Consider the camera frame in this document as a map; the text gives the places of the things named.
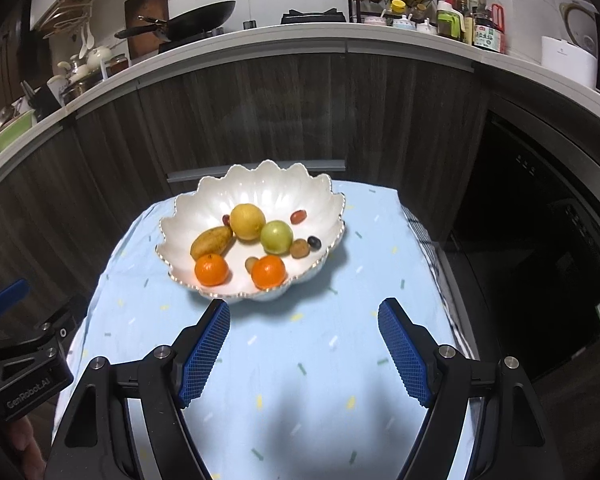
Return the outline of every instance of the table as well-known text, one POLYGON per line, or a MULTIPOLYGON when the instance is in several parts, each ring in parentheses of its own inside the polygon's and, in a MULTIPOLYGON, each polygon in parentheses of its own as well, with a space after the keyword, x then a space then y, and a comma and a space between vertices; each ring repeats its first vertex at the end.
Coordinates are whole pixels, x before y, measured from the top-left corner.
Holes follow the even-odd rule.
MULTIPOLYGON (((445 304, 393 189, 333 183, 347 230, 324 269, 281 298, 231 305, 232 325, 202 396, 184 410, 209 472, 222 480, 395 480, 426 410, 408 396, 378 330, 394 296, 439 344, 454 344, 445 304)), ((156 203, 131 225, 100 277, 68 361, 144 357, 195 324, 208 301, 179 286, 154 247, 156 203)), ((56 427, 71 396, 61 393, 56 427)), ((139 400, 130 400, 139 459, 159 479, 139 400)), ((450 479, 463 479, 474 442, 467 412, 450 479)))

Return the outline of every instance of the blue gripper pad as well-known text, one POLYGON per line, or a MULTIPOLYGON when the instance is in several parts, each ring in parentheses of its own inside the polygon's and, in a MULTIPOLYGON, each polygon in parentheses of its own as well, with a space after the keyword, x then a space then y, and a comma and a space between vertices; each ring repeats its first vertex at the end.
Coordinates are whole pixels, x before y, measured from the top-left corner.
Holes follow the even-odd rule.
POLYGON ((0 316, 29 293, 29 283, 20 279, 0 291, 0 316))
POLYGON ((178 396, 185 406, 189 405, 191 399, 197 399, 202 395, 211 368, 214 367, 222 344, 229 333, 230 324, 229 306, 223 301, 182 369, 182 386, 178 396))
POLYGON ((395 367, 402 379, 404 387, 410 397, 418 399, 420 405, 429 407, 433 398, 427 385, 427 367, 418 353, 413 341, 407 335, 405 328, 398 320, 396 313, 391 308, 389 301, 384 300, 378 309, 378 328, 384 339, 384 344, 394 360, 395 367))

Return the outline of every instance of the black frying pan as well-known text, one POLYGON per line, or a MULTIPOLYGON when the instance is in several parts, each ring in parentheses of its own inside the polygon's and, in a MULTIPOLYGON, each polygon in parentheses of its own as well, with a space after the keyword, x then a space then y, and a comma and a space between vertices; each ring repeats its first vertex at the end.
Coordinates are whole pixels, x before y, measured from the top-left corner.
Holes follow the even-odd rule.
POLYGON ((228 0, 226 2, 218 2, 189 10, 175 18, 171 18, 168 22, 158 20, 157 18, 138 16, 140 20, 149 22, 151 25, 129 27, 125 30, 120 30, 120 32, 116 32, 114 36, 119 40, 124 40, 125 38, 131 38, 138 34, 152 32, 161 40, 184 40, 185 38, 195 36, 201 32, 208 32, 214 28, 220 27, 229 19, 231 13, 234 12, 234 8, 235 0, 228 0))

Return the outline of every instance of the human hand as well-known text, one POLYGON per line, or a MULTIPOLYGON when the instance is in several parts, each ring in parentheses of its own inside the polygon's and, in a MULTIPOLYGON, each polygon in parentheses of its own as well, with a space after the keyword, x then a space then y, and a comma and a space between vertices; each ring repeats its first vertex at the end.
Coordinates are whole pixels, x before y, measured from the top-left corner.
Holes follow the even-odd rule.
POLYGON ((7 425, 7 437, 15 449, 22 452, 22 471, 27 480, 42 480, 46 463, 33 435, 33 426, 24 416, 7 425))

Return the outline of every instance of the wooden cutting board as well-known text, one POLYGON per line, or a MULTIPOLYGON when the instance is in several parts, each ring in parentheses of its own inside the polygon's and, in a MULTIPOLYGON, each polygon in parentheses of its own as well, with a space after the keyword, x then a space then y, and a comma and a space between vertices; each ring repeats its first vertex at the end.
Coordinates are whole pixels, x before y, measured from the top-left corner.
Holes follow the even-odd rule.
MULTIPOLYGON (((147 22, 138 20, 138 16, 169 19, 169 6, 167 0, 127 0, 125 2, 125 25, 126 28, 138 25, 148 25, 147 22)), ((134 36, 126 40, 129 47, 129 56, 132 60, 144 56, 154 50, 163 41, 156 38, 155 34, 146 33, 134 36)))

